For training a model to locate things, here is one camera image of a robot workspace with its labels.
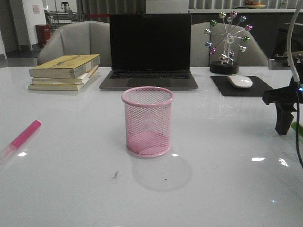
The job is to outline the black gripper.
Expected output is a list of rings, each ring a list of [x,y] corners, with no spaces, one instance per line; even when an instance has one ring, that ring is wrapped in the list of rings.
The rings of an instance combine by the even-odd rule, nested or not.
[[[298,101],[303,103],[302,94],[303,91],[298,91],[298,85],[293,78],[291,78],[288,86],[267,90],[263,93],[262,100],[266,105],[275,103],[277,113],[275,130],[279,135],[288,133],[294,118],[292,112],[297,111],[294,108],[294,103]]]

